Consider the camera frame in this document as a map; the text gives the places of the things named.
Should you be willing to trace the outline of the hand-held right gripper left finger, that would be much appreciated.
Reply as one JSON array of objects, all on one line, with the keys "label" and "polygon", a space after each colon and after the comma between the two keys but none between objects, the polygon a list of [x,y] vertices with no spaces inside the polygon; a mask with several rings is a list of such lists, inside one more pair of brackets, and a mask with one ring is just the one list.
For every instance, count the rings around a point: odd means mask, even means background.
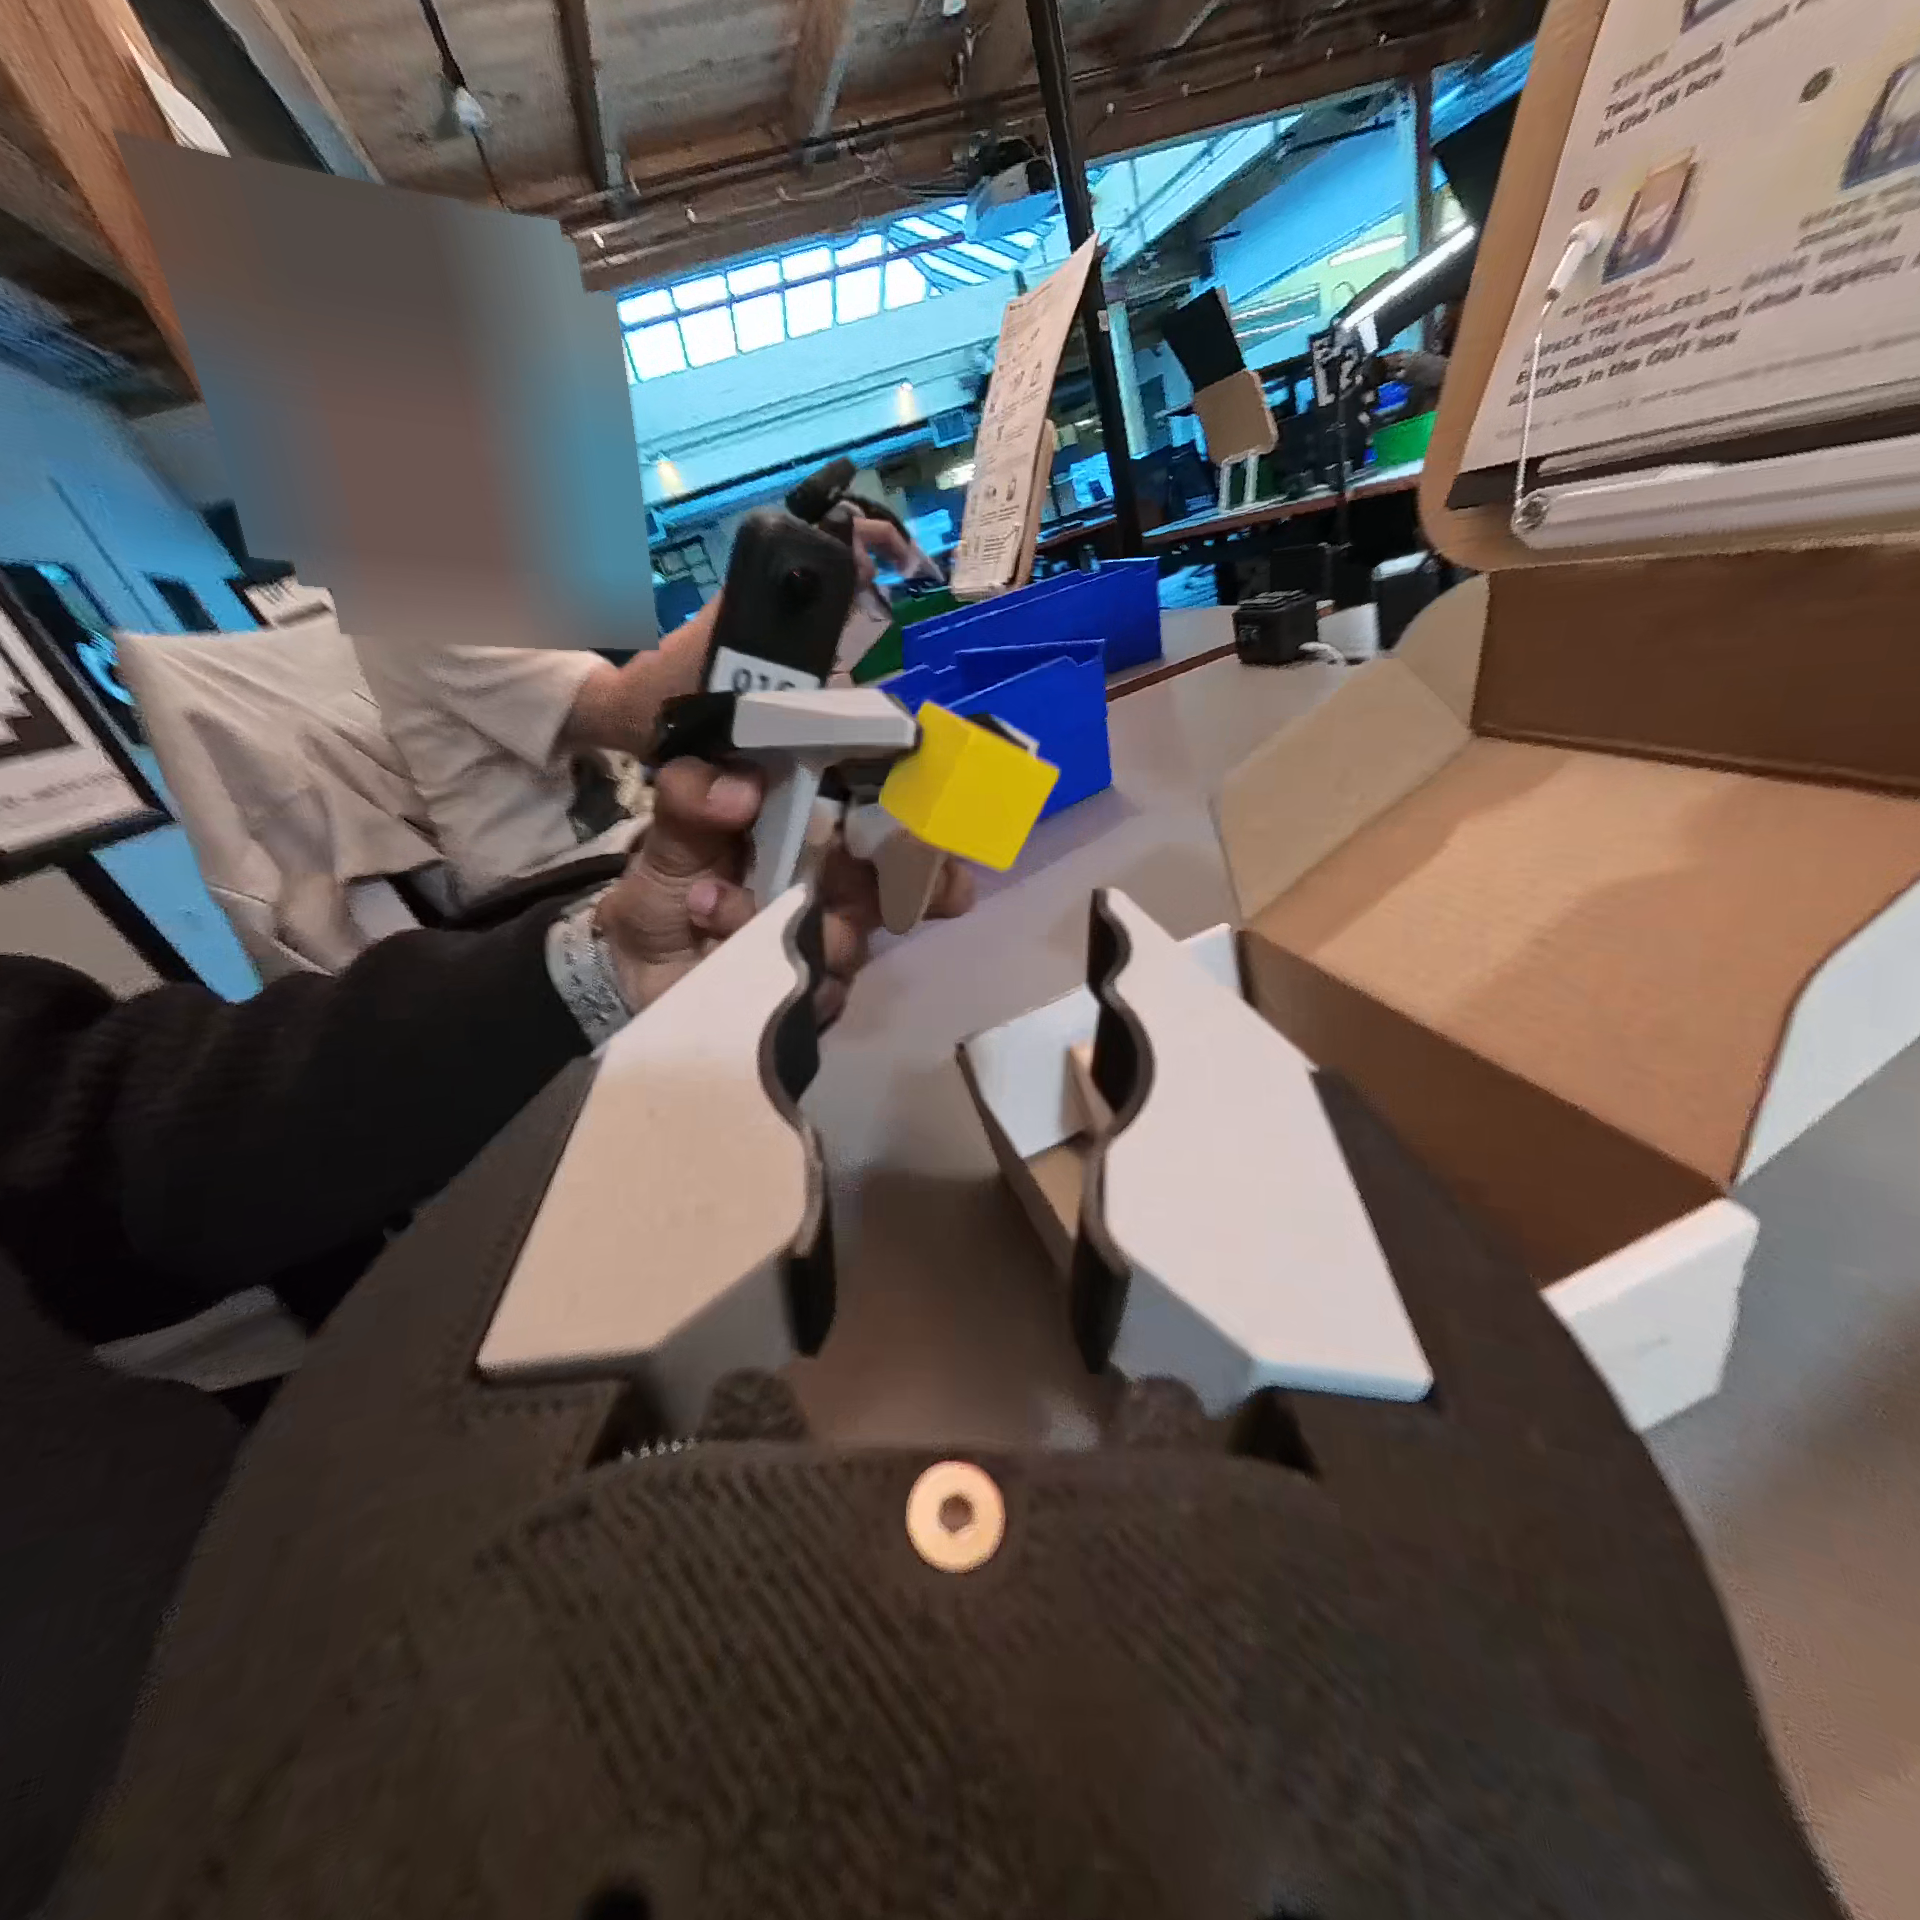
[{"label": "hand-held right gripper left finger", "polygon": [[477,1343],[499,1385],[636,1385],[688,1433],[732,1373],[825,1343],[822,909],[789,887],[605,1045]]}]

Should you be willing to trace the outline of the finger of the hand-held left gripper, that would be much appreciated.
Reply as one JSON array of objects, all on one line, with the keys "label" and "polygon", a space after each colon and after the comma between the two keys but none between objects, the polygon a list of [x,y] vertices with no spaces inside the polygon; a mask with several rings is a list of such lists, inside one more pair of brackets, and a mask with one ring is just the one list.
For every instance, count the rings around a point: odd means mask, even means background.
[{"label": "finger of the hand-held left gripper", "polygon": [[752,861],[756,905],[794,883],[822,780],[846,761],[891,765],[921,743],[916,721],[882,687],[784,687],[736,695],[730,746],[758,767]]},{"label": "finger of the hand-held left gripper", "polygon": [[916,743],[884,773],[849,780],[846,845],[878,883],[880,924],[909,932],[948,867],[1008,873],[1046,806],[1037,743],[997,718],[918,709]]}]

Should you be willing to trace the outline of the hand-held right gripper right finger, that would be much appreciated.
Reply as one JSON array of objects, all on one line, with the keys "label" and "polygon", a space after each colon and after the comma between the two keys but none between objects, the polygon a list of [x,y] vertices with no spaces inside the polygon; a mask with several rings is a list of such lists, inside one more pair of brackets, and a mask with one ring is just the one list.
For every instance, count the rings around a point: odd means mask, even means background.
[{"label": "hand-held right gripper right finger", "polygon": [[1121,890],[1089,919],[1069,1318],[1209,1418],[1269,1388],[1417,1403],[1433,1370],[1307,1059]]}]

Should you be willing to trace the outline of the yellow cube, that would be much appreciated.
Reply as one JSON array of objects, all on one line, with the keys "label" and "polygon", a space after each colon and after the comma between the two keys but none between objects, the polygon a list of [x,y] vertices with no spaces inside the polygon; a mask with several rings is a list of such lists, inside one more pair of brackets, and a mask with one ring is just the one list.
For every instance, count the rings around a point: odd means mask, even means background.
[{"label": "yellow cube", "polygon": [[936,702],[915,713],[916,746],[893,761],[878,806],[928,847],[1008,873],[1060,780],[1036,746],[995,721]]}]

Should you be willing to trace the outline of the cardboard mailer box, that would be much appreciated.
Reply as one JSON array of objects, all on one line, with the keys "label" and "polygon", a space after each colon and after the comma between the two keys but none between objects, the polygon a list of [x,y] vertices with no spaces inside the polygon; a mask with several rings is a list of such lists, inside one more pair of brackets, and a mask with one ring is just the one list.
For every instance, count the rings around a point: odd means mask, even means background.
[{"label": "cardboard mailer box", "polygon": [[[1221,787],[1178,940],[1516,1254],[1640,1430],[1710,1398],[1736,1188],[1916,1042],[1916,547],[1445,593]],[[1072,1268],[1085,987],[958,1049]]]}]

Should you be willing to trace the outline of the person's left forearm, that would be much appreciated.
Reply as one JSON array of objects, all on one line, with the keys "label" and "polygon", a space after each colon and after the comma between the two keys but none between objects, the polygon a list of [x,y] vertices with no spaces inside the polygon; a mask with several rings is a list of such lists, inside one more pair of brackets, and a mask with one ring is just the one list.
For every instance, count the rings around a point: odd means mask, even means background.
[{"label": "person's left forearm", "polygon": [[245,1001],[3,965],[5,1290],[90,1347],[349,1282],[587,1054],[534,907],[414,930]]}]

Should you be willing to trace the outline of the person's left hand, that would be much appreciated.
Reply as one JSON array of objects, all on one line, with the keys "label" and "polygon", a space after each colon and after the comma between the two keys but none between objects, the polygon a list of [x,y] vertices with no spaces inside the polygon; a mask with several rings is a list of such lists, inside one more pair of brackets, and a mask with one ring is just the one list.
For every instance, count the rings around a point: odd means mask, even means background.
[{"label": "person's left hand", "polygon": [[[656,777],[653,819],[624,873],[601,894],[598,924],[634,1014],[692,972],[709,948],[756,917],[740,885],[752,855],[762,773],[747,761],[670,761]],[[835,841],[817,876],[822,972],[812,1004],[821,1028],[843,1014],[880,932],[873,869]],[[976,901],[970,867],[948,867],[931,922],[960,919]]]}]

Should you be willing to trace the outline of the blue plastic bin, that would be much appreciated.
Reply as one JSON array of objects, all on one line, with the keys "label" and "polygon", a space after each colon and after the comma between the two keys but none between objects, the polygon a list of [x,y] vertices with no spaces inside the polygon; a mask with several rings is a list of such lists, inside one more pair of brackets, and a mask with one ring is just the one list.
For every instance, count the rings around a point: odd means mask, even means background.
[{"label": "blue plastic bin", "polygon": [[936,702],[1032,739],[1058,773],[1044,823],[1113,783],[1101,641],[960,647],[948,663],[909,665],[882,686],[909,711]]},{"label": "blue plastic bin", "polygon": [[1069,569],[902,629],[902,667],[946,667],[960,652],[1097,641],[1107,669],[1164,659],[1162,564],[1155,557]]}]

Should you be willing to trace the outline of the silver wristwatch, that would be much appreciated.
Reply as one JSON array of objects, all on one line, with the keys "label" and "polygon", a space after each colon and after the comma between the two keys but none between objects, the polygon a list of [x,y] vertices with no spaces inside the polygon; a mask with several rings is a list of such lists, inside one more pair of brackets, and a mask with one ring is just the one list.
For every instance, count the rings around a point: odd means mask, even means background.
[{"label": "silver wristwatch", "polygon": [[603,895],[573,903],[545,930],[545,966],[554,993],[582,1033],[590,1052],[612,1042],[632,1020],[618,958],[598,922]]}]

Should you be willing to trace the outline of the tall cardboard instruction board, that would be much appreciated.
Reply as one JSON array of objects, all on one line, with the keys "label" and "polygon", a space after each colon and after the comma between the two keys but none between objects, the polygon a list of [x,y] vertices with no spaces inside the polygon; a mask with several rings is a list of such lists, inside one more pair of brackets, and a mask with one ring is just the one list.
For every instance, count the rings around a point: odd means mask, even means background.
[{"label": "tall cardboard instruction board", "polygon": [[960,602],[997,597],[1032,581],[1058,444],[1050,418],[1051,389],[1096,263],[1097,241],[1089,237],[1001,315],[963,534],[948,569],[948,588]]}]

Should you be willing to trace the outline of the small cardboard board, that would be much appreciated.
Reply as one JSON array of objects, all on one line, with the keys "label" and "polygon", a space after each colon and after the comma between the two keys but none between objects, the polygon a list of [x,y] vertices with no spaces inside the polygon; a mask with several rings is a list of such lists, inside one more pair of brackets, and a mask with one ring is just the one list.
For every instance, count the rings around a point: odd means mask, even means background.
[{"label": "small cardboard board", "polygon": [[1238,369],[1195,389],[1190,407],[1216,468],[1216,513],[1250,507],[1257,499],[1257,463],[1281,439],[1260,372]]}]

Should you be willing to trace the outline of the black steel column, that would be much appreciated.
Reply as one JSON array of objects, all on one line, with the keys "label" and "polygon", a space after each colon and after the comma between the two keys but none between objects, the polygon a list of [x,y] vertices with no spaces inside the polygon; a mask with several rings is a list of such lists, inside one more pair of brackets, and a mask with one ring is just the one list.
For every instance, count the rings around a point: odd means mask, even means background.
[{"label": "black steel column", "polygon": [[1113,497],[1121,482],[1133,481],[1133,451],[1130,442],[1121,369],[1113,349],[1113,318],[1107,297],[1101,253],[1089,186],[1089,159],[1083,138],[1074,122],[1072,68],[1065,45],[1065,23],[1058,3],[1025,3],[1032,52],[1036,58],[1040,100],[1046,123],[1046,141],[1056,186],[1064,195],[1064,214],[1072,251],[1093,250],[1083,287],[1083,339],[1089,349],[1089,377],[1101,439],[1109,453]]}]

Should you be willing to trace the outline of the person's black sweater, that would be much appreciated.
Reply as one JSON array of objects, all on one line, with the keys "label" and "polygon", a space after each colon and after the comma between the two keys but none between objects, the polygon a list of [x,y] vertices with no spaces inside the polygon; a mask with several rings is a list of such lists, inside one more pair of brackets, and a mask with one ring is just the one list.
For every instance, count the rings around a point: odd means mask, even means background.
[{"label": "person's black sweater", "polygon": [[3,1278],[3,1915],[38,1915],[110,1787],[240,1426],[123,1377]]}]

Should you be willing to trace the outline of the framed wall poster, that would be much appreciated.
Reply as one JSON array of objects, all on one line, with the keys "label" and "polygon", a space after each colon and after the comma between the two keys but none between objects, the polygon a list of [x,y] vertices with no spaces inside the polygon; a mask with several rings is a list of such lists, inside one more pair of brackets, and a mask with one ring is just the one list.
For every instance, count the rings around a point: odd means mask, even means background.
[{"label": "framed wall poster", "polygon": [[3,586],[3,883],[174,821],[86,679]]}]

